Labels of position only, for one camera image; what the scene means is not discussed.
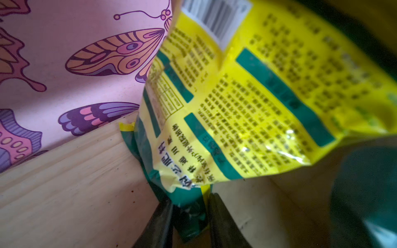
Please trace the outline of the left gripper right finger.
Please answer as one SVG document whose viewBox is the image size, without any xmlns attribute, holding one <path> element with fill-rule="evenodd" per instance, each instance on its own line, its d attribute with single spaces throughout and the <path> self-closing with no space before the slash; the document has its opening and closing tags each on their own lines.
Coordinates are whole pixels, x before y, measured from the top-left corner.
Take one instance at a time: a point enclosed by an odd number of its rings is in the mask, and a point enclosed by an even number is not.
<svg viewBox="0 0 397 248">
<path fill-rule="evenodd" d="M 242 235 L 218 193 L 211 193 L 208 202 L 212 248 L 251 248 Z"/>
</svg>

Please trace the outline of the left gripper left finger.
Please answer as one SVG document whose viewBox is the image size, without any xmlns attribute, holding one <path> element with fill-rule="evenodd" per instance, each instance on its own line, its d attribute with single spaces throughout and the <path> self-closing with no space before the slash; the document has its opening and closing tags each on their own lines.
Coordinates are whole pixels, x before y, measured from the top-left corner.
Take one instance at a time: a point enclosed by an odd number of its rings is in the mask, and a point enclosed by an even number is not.
<svg viewBox="0 0 397 248">
<path fill-rule="evenodd" d="M 173 245 L 173 227 L 171 224 L 173 204 L 163 199 L 133 248 L 171 248 Z"/>
</svg>

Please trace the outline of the yellow green fertilizer packet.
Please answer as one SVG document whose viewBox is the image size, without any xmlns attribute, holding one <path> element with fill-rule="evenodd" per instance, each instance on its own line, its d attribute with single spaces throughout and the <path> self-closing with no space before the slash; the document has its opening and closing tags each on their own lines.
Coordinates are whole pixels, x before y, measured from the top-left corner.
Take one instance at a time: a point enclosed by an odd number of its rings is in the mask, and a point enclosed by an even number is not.
<svg viewBox="0 0 397 248">
<path fill-rule="evenodd" d="M 184 1 L 120 128 L 190 241 L 213 184 L 397 133 L 397 3 Z"/>
</svg>

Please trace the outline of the dark green soil bag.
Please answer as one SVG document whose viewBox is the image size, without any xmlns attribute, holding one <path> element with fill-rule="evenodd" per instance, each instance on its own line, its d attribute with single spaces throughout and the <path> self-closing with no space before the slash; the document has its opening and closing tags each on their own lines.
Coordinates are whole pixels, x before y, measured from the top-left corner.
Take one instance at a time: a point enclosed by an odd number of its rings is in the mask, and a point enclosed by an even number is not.
<svg viewBox="0 0 397 248">
<path fill-rule="evenodd" d="M 344 159 L 330 197 L 330 246 L 397 246 L 395 147 L 361 148 Z"/>
</svg>

